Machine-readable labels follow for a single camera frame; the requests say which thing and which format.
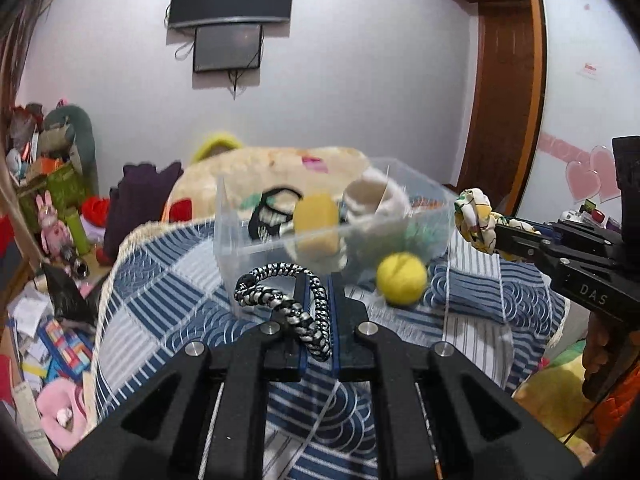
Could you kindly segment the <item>yellow patterned fabric scrunchie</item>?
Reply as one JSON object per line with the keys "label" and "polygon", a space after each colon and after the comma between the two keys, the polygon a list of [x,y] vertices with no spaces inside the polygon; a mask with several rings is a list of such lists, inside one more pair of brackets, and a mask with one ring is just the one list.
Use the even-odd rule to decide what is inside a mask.
{"label": "yellow patterned fabric scrunchie", "polygon": [[529,223],[494,211],[488,196],[480,188],[467,188],[460,193],[454,201],[454,221],[460,235],[475,249],[488,255],[496,252],[496,226],[540,234]]}

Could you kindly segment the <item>brown wooden door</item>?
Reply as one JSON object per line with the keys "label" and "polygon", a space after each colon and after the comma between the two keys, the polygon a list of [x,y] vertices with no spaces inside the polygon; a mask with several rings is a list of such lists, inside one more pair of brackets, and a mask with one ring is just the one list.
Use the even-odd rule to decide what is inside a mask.
{"label": "brown wooden door", "polygon": [[458,191],[477,186],[515,214],[538,140],[544,97],[541,0],[464,0],[477,5],[477,58]]}

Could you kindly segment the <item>yellow felt ball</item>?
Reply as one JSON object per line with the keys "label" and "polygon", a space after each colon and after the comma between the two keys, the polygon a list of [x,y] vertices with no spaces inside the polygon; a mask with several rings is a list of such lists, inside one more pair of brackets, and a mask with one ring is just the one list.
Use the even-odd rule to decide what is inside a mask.
{"label": "yellow felt ball", "polygon": [[411,252],[394,252],[378,265],[375,284],[388,304],[409,307],[416,304],[427,288],[424,262]]}

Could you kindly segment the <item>clear plastic storage bin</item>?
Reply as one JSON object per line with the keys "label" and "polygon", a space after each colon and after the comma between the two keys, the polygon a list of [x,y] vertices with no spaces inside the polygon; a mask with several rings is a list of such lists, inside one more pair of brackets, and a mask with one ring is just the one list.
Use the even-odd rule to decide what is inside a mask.
{"label": "clear plastic storage bin", "polygon": [[[411,206],[405,217],[373,216],[349,223],[345,218],[343,195],[332,196],[340,210],[340,250],[333,257],[305,258],[296,252],[297,238],[293,221],[282,229],[281,236],[268,242],[254,242],[248,235],[248,222],[260,195],[248,196],[240,206],[233,206],[222,182],[217,184],[214,254],[224,288],[233,292],[238,279],[267,263],[292,262],[327,276],[337,272],[349,284],[360,285],[375,277],[380,262],[394,252],[405,250],[405,232],[410,220],[429,223],[439,235],[438,253],[433,258],[419,257],[424,263],[443,255],[454,230],[454,194],[438,182],[421,174],[400,160],[388,157],[369,158],[371,166],[386,172],[408,194]],[[277,205],[294,211],[293,199],[281,195]]]}

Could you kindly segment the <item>pink plush slipper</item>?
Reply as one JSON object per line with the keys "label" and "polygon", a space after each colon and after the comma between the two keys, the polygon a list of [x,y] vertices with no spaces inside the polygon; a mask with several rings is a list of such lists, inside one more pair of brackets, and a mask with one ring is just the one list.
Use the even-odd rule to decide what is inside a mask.
{"label": "pink plush slipper", "polygon": [[61,452],[70,452],[88,434],[91,411],[82,385],[56,378],[43,387],[36,400],[40,426]]}

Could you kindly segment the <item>black headband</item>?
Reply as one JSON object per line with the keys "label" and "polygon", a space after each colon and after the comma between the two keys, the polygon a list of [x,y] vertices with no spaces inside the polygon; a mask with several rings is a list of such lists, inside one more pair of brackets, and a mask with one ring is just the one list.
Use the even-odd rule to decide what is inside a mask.
{"label": "black headband", "polygon": [[262,193],[248,222],[248,235],[254,242],[268,242],[281,236],[282,229],[293,221],[293,211],[277,205],[281,195],[290,196],[296,205],[304,196],[295,188],[280,186]]}

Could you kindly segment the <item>yellow sponge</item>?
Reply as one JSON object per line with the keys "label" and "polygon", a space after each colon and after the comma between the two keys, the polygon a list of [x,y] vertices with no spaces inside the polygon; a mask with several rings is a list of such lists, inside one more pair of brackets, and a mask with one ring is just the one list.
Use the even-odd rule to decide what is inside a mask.
{"label": "yellow sponge", "polygon": [[340,250],[340,210],[326,192],[305,195],[293,211],[296,252],[305,258],[333,257]]}

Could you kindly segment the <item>dark purple cloth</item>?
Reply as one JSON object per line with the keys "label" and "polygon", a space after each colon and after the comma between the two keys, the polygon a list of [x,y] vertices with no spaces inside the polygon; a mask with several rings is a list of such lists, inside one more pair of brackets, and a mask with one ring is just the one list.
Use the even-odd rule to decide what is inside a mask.
{"label": "dark purple cloth", "polygon": [[133,230],[142,224],[160,221],[166,200],[182,174],[178,160],[162,170],[150,162],[122,167],[122,180],[110,191],[102,246],[109,263],[117,259],[120,244]]}

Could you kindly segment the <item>beige plush cushion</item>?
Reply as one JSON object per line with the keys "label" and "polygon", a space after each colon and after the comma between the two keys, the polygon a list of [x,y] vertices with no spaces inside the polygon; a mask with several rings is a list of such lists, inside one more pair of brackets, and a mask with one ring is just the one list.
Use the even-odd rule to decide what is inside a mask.
{"label": "beige plush cushion", "polygon": [[370,159],[356,148],[237,148],[186,168],[169,194],[162,219],[167,221],[171,206],[182,200],[190,200],[192,220],[212,218],[219,182],[235,207],[276,186],[340,198],[370,166]]}

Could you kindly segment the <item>pink rabbit toy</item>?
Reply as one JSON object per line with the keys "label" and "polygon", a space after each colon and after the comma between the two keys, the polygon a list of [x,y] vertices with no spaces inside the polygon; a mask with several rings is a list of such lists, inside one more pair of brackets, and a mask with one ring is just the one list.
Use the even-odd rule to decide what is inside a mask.
{"label": "pink rabbit toy", "polygon": [[75,278],[88,278],[88,264],[78,254],[70,229],[58,218],[50,192],[38,194],[36,205],[43,251],[50,259],[68,266]]}

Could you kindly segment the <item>green cardboard box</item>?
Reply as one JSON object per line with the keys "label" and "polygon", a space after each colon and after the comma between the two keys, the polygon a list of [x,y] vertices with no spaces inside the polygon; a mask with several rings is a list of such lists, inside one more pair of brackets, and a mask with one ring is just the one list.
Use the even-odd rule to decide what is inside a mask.
{"label": "green cardboard box", "polygon": [[70,162],[55,169],[52,174],[36,177],[28,185],[16,192],[24,220],[32,232],[39,230],[36,196],[49,191],[52,203],[58,212],[70,207],[80,207],[86,198],[93,194],[90,177],[78,174]]}

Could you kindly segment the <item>yellow plush toy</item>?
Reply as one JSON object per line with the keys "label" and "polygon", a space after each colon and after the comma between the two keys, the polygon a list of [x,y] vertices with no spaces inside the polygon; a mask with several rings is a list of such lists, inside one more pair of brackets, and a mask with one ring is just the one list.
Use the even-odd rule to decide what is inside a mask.
{"label": "yellow plush toy", "polygon": [[244,144],[233,134],[221,131],[211,134],[192,156],[192,164],[242,148]]}

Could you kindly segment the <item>red box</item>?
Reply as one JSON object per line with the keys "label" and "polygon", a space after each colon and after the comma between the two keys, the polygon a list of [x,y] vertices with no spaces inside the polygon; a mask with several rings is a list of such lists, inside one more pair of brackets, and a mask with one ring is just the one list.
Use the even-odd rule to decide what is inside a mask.
{"label": "red box", "polygon": [[0,257],[3,258],[9,246],[14,242],[14,229],[9,216],[0,218]]}

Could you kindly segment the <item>grey green plush toy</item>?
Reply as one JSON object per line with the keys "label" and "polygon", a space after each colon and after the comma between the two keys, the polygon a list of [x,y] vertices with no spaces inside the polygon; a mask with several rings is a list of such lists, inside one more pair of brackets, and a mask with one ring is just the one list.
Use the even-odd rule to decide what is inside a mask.
{"label": "grey green plush toy", "polygon": [[47,114],[39,135],[37,154],[70,162],[85,179],[90,193],[99,191],[92,123],[79,106],[67,104]]}

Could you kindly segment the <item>small wall monitor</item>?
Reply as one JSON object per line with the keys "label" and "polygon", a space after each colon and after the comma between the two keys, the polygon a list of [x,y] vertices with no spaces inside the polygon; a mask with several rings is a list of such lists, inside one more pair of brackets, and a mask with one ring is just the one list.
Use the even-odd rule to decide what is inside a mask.
{"label": "small wall monitor", "polygon": [[262,64],[262,25],[221,24],[195,31],[193,71],[257,70]]}

